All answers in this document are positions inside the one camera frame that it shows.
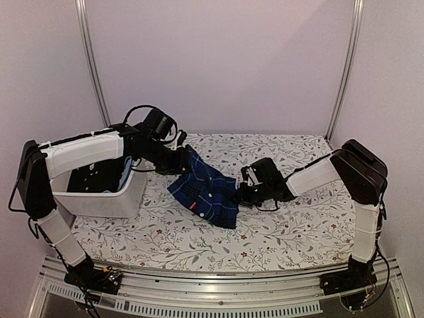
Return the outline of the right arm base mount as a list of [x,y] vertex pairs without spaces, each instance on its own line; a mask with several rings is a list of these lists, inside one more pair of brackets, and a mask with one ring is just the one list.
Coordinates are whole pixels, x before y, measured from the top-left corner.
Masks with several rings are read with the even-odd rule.
[[374,293],[377,277],[371,263],[361,263],[349,259],[348,268],[323,274],[319,277],[319,287],[324,295],[349,292],[341,297],[342,305],[351,311],[364,309]]

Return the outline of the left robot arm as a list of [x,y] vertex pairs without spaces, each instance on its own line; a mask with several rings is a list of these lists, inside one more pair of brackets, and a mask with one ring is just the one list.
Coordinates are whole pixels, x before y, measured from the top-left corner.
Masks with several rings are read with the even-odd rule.
[[183,143],[186,132],[155,106],[143,121],[127,121],[55,142],[29,140],[23,146],[12,196],[50,244],[74,267],[85,288],[99,280],[60,213],[103,218],[131,218],[139,210],[146,186],[145,162],[152,171],[180,175],[189,171]]

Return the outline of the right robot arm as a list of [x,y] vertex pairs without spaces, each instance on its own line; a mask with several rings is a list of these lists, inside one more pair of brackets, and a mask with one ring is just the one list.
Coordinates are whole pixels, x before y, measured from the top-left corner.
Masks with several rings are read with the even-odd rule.
[[247,207],[265,201],[293,201],[297,197],[340,181],[348,191],[355,212],[354,246],[350,259],[356,263],[343,274],[343,283],[356,289],[368,278],[364,264],[374,261],[382,221],[386,219],[384,194],[388,186],[386,164],[355,139],[306,166],[284,176],[273,159],[260,159],[241,170],[242,180],[234,200]]

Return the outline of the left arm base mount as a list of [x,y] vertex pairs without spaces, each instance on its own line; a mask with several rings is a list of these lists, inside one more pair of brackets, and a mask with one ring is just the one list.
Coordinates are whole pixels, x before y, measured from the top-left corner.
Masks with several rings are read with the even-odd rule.
[[117,295],[121,286],[123,273],[111,266],[98,269],[92,261],[69,266],[64,281],[79,288],[101,293]]

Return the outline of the blue plaid long sleeve shirt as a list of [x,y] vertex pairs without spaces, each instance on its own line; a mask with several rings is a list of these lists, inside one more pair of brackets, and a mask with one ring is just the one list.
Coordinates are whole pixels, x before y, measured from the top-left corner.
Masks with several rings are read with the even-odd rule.
[[239,212],[234,200],[237,180],[206,164],[190,145],[185,149],[191,172],[182,174],[168,186],[168,191],[201,219],[219,228],[235,229]]

